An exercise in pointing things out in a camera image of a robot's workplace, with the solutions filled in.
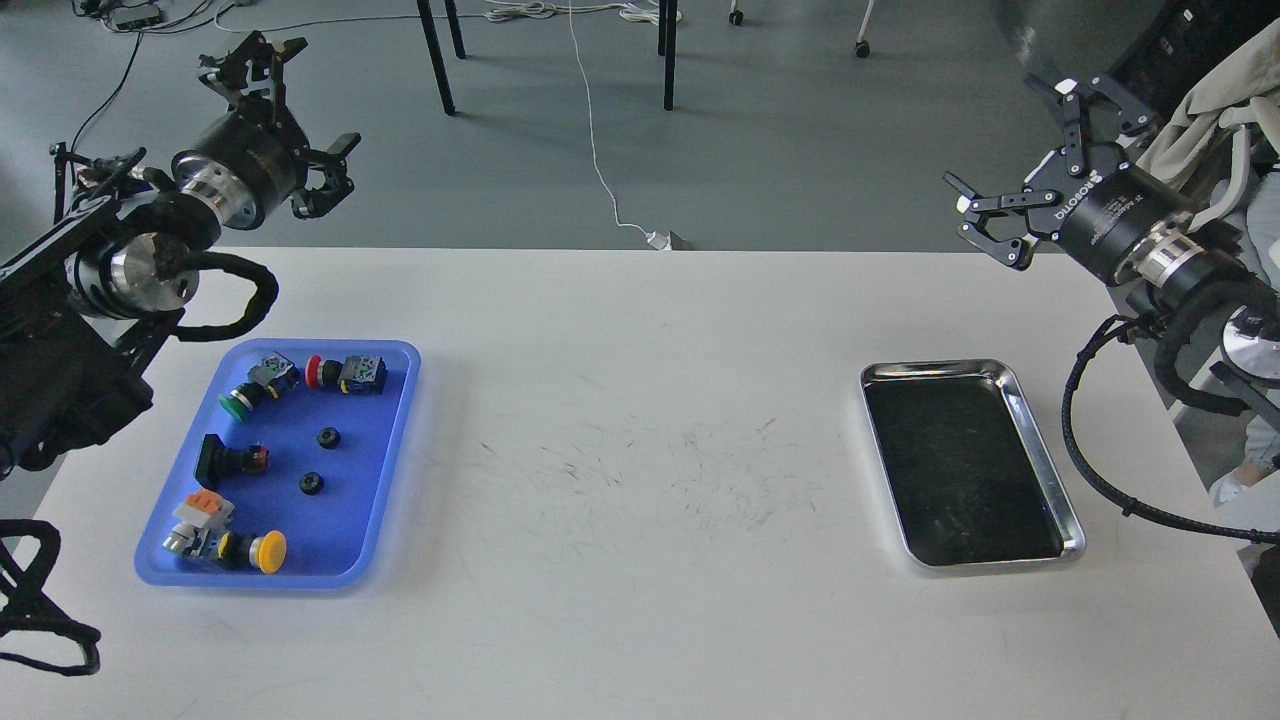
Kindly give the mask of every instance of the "electrical wire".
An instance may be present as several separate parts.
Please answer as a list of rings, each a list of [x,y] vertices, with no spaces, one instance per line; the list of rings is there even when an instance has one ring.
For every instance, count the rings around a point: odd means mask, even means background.
[[[591,109],[591,82],[586,79],[586,68],[582,65],[582,50],[577,44],[577,32],[573,29],[573,0],[570,0],[568,33],[570,37],[573,38],[573,58],[577,59],[577,69],[582,73],[582,86],[586,88],[586,127],[591,137],[591,165],[595,167],[595,177],[600,179],[600,186],[604,187],[604,192],[609,193],[609,201],[613,204],[613,223],[620,228],[635,228],[645,234],[645,241],[652,242],[655,233],[650,233],[635,223],[622,222],[622,218],[618,215],[618,196],[613,193],[613,188],[604,181],[604,173],[600,172],[600,158],[595,149],[595,113]]]
[[[568,5],[557,5],[554,3],[509,3],[503,0],[485,0],[490,5],[495,5],[492,10],[485,10],[484,13],[460,13],[460,18],[484,18],[492,23],[504,23],[509,20],[516,20],[521,18],[535,18],[535,19],[548,19],[557,15],[568,14],[584,14],[584,13],[600,13],[604,10],[617,10],[618,17],[627,22],[644,22],[658,24],[658,3],[655,0],[646,0],[645,4],[641,3],[608,3],[603,5],[584,5],[575,8],[572,3]],[[220,20],[232,9],[238,5],[234,0],[228,0],[223,6],[218,9],[214,14],[212,23],[214,27],[224,32],[250,32],[251,29],[257,29],[259,32],[276,32],[284,29],[297,29],[300,27],[320,26],[320,24],[335,24],[335,23],[355,23],[355,22],[367,22],[367,20],[416,20],[421,19],[420,15],[360,15],[353,18],[329,18],[319,20],[307,20],[302,23],[293,23],[279,27],[262,27],[262,28],[230,28],[224,26]],[[676,13],[676,22],[684,19],[684,13]],[[435,15],[435,19],[443,19],[442,15]]]
[[[617,10],[618,15],[632,23],[658,24],[658,3],[605,3],[603,5],[557,5],[556,3],[509,3],[503,0],[485,0],[490,5],[497,5],[493,10],[485,10],[484,17],[492,23],[504,23],[520,18],[534,18],[545,20],[556,15],[573,15],[586,13],[600,13],[604,10]],[[684,13],[676,13],[676,22],[684,18]]]
[[[104,100],[102,104],[97,106],[96,110],[93,110],[92,113],[90,113],[90,115],[87,118],[84,118],[84,122],[81,123],[79,129],[76,131],[76,137],[72,138],[72,145],[69,147],[69,150],[72,152],[76,152],[76,146],[79,143],[79,138],[81,138],[81,135],[84,132],[84,128],[87,128],[88,124],[92,123],[95,118],[97,118],[99,115],[101,115],[102,110],[106,110],[108,105],[110,105],[111,102],[114,102],[115,97],[118,95],[120,95],[120,90],[124,87],[124,81],[129,79],[129,70],[133,69],[133,60],[136,60],[137,56],[138,56],[138,47],[140,46],[142,46],[142,33],[141,32],[138,33],[138,37],[133,41],[133,53],[129,55],[129,64],[124,65],[124,74],[120,76],[120,82],[118,82],[115,85],[115,90],[111,91],[111,95],[109,95],[106,97],[106,100]]]
[[[1071,462],[1075,465],[1075,469],[1080,471],[1084,480],[1088,482],[1093,489],[1098,491],[1102,497],[1120,506],[1121,514],[1125,516],[1137,515],[1143,520],[1149,520],[1158,525],[1165,525],[1166,528],[1174,528],[1175,530],[1247,539],[1254,543],[1280,543],[1280,532],[1224,528],[1221,525],[1212,525],[1210,523],[1192,520],[1190,518],[1183,518],[1181,515],[1175,515],[1167,510],[1147,505],[1137,497],[1133,497],[1108,483],[1101,474],[1098,474],[1097,470],[1093,469],[1092,465],[1089,465],[1089,461],[1084,459],[1084,452],[1075,442],[1075,428],[1071,424],[1071,404],[1075,397],[1075,391],[1080,387],[1080,378],[1084,377],[1084,369],[1088,366],[1089,360],[1092,360],[1108,342],[1125,336],[1137,324],[1138,322],[1133,318],[1112,315],[1098,327],[1098,329],[1093,333],[1093,337],[1089,338],[1089,342],[1087,342],[1084,348],[1075,356],[1075,364],[1071,366],[1071,373],[1066,379],[1066,389],[1062,393],[1062,439],[1066,442],[1066,454],[1071,457]]]
[[[187,13],[186,15],[183,15],[183,17],[175,19],[175,20],[170,20],[170,22],[166,22],[166,23],[160,23],[160,24],[155,24],[155,26],[150,26],[150,27],[145,27],[145,28],[138,28],[138,29],[120,29],[120,28],[115,27],[111,23],[111,20],[110,20],[110,13],[102,14],[102,18],[101,18],[100,22],[102,23],[104,28],[106,28],[106,29],[109,29],[109,31],[111,31],[111,32],[114,32],[116,35],[125,35],[125,33],[131,33],[131,32],[146,33],[146,35],[178,35],[178,33],[183,33],[183,32],[191,32],[191,31],[193,31],[193,29],[196,29],[198,27],[204,27],[204,26],[206,26],[206,24],[216,20],[218,15],[220,13],[225,13],[229,9],[229,5],[224,5],[223,8],[219,8],[218,13],[215,13],[212,18],[209,18],[209,19],[206,19],[204,22],[200,22],[200,23],[196,23],[193,26],[180,27],[187,20],[191,20],[191,19],[198,17],[198,15],[202,15],[202,14],[207,13],[210,9],[212,9],[215,1],[216,0],[200,0],[200,3],[197,3],[196,6],[192,8],[192,10],[189,13]],[[155,0],[147,0],[146,3],[138,3],[137,5],[122,5],[122,6],[124,6],[124,8],[140,8],[142,5],[154,5],[154,4],[155,4]]]

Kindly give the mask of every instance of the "metal tray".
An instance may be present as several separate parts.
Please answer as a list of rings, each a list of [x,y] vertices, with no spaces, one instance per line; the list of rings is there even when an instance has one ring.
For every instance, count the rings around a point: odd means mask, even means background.
[[[996,360],[884,363],[861,375],[910,556],[933,569],[1079,557],[1084,532],[1018,378]]]

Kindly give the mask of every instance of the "black cable bundle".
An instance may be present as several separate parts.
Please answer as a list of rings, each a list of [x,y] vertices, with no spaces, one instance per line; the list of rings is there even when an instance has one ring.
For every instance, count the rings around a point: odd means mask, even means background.
[[[280,295],[280,283],[276,282],[271,270],[237,255],[192,252],[186,258],[183,268],[188,270],[221,270],[252,282],[256,290],[244,305],[244,314],[234,323],[174,328],[173,337],[182,342],[215,342],[241,337],[266,318],[266,313]]]
[[[1108,483],[1102,478],[1102,475],[1098,474],[1097,470],[1093,469],[1092,465],[1089,465],[1089,461],[1084,459],[1080,446],[1075,442],[1075,429],[1071,425],[1071,400],[1075,396],[1075,391],[1080,387],[1080,378],[1084,375],[1084,369],[1089,364],[1089,360],[1092,360],[1108,342],[1124,336],[1137,324],[1137,319],[1125,318],[1124,315],[1112,315],[1111,318],[1107,318],[1107,320],[1102,323],[1097,331],[1094,331],[1093,337],[1089,338],[1089,342],[1085,343],[1084,348],[1075,356],[1075,365],[1071,366],[1071,373],[1066,379],[1066,391],[1062,395],[1062,439],[1066,441],[1066,454],[1071,457],[1071,462],[1075,465],[1075,469],[1084,475],[1085,482],[1088,482],[1093,489],[1098,491],[1102,497],[1119,505],[1125,516],[1137,515],[1144,520],[1165,525],[1166,528],[1174,528],[1176,530],[1239,538],[1254,543],[1280,544],[1280,532],[1268,533],[1256,529],[1244,530],[1239,528],[1212,525],[1210,523],[1201,523],[1199,520],[1183,518],[1181,515],[1175,515],[1166,510],[1147,505],[1146,502],[1126,495],[1120,491],[1120,488]]]
[[[92,675],[99,670],[97,642],[102,633],[83,623],[72,620],[60,607],[54,605],[42,592],[49,573],[58,560],[61,537],[58,530],[44,520],[0,520],[0,538],[32,537],[40,542],[36,557],[26,570],[0,544],[0,594],[8,598],[8,605],[0,609],[0,638],[13,630],[35,633],[54,633],[79,646],[84,662],[79,665],[54,665],[35,660],[17,652],[0,652],[0,660],[20,662],[36,670],[77,676]]]

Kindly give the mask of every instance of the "white cloth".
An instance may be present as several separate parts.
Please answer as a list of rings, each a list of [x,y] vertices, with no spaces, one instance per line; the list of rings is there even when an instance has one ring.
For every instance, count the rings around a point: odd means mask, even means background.
[[[1272,22],[1208,72],[1138,159],[1174,190],[1190,178],[1221,128],[1257,123],[1280,150],[1280,20]]]

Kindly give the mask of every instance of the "white cable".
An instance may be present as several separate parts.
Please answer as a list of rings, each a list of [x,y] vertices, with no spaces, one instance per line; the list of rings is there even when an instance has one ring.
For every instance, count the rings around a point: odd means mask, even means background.
[[[603,10],[617,10],[618,17],[632,23],[658,24],[658,3],[646,0],[645,3],[605,3],[602,5],[557,5],[556,3],[511,3],[506,0],[485,0],[490,5],[498,5],[493,10],[486,10],[484,17],[492,23],[504,23],[520,18],[534,18],[545,20],[556,15],[573,15],[585,13],[600,13]],[[676,13],[676,22],[684,19],[684,13]]]
[[[490,5],[498,5],[492,10],[485,10],[484,13],[460,13],[460,18],[485,18],[492,23],[504,23],[508,20],[516,20],[520,18],[536,18],[547,19],[554,18],[556,15],[568,15],[575,13],[599,13],[603,10],[617,10],[618,17],[632,23],[652,23],[658,24],[658,3],[657,0],[646,0],[646,5],[640,3],[608,3],[604,5],[584,5],[575,8],[572,3],[568,5],[557,5],[554,3],[511,3],[504,0],[485,0]],[[262,28],[248,28],[237,29],[229,28],[221,23],[223,15],[234,8],[238,8],[234,0],[227,0],[216,13],[214,13],[214,27],[225,32],[250,32],[250,29],[257,29],[259,32],[276,32],[282,29],[294,29],[300,27],[319,26],[319,24],[332,24],[332,23],[353,23],[364,20],[408,20],[420,19],[419,15],[362,15],[356,18],[333,18],[324,20],[310,20],[305,23],[296,23],[280,27],[262,27]],[[676,13],[676,22],[678,23],[685,18],[684,13]],[[444,15],[435,15],[435,19],[444,19]]]
[[[573,58],[577,59],[577,69],[582,73],[582,86],[586,87],[586,127],[591,137],[591,165],[595,167],[595,177],[600,178],[600,186],[604,187],[604,192],[609,193],[609,201],[613,202],[613,224],[620,228],[635,228],[645,234],[646,242],[652,242],[657,237],[657,233],[652,233],[635,223],[623,223],[622,218],[618,217],[618,196],[613,193],[613,188],[604,181],[604,173],[600,172],[600,159],[595,150],[595,114],[591,111],[591,83],[586,79],[586,68],[582,67],[582,51],[577,45],[577,32],[573,31],[573,0],[570,0],[568,33],[573,38]]]

